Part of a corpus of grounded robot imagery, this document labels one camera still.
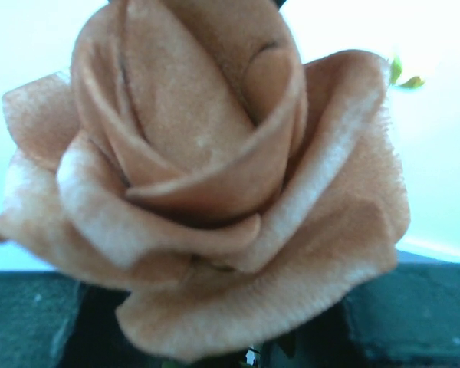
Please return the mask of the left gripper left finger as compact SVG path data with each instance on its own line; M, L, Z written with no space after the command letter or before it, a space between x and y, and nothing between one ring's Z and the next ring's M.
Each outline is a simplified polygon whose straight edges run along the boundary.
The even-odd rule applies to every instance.
M51 272L0 272L0 368L136 367L114 310L123 292Z

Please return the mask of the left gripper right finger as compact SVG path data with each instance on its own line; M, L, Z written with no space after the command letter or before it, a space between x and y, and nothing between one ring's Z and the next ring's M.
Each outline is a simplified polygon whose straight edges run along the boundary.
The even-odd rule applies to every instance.
M399 260L284 337L284 349L266 343L262 366L460 367L460 263Z

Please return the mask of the brown rose flower stem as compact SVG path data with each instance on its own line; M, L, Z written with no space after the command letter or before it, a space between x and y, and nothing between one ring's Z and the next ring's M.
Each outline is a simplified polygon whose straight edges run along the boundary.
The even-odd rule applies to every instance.
M145 353L270 340L396 266L389 79L368 51L303 64L270 1L112 1L67 73L3 97L0 242L128 291Z

